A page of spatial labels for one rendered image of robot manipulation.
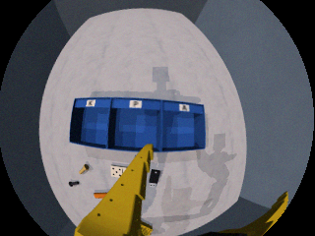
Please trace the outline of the blue rack of bins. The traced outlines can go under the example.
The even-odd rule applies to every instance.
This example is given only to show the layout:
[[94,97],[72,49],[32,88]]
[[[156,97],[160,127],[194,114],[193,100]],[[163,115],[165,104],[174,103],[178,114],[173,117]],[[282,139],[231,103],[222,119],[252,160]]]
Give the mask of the blue rack of bins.
[[146,144],[153,144],[154,152],[205,149],[204,104],[136,97],[75,98],[69,143],[136,152]]

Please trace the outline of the white domino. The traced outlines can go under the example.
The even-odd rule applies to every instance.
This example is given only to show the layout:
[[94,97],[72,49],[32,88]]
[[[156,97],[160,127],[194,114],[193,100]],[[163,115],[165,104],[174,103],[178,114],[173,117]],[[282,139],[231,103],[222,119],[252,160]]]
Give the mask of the white domino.
[[118,166],[118,165],[110,165],[111,166],[111,176],[112,177],[120,177],[123,172],[126,170],[126,166]]

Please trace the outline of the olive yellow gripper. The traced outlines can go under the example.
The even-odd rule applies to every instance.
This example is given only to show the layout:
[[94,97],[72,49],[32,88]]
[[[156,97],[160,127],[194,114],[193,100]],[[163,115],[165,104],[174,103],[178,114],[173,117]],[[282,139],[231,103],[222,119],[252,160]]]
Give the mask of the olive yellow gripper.
[[[74,236],[138,236],[142,200],[146,197],[147,172],[154,159],[154,145],[145,145],[99,204],[83,218]],[[263,236],[282,216],[288,193],[252,223],[238,229],[208,232],[198,236]],[[246,234],[245,234],[246,233]]]

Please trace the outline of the black usb stick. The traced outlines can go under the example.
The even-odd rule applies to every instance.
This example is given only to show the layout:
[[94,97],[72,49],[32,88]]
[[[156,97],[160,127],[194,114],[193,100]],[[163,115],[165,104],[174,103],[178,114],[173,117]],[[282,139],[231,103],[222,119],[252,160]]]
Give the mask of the black usb stick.
[[150,175],[150,186],[149,187],[155,187],[156,184],[158,183],[158,177],[159,177],[160,171],[159,170],[153,170],[151,171],[151,175]]

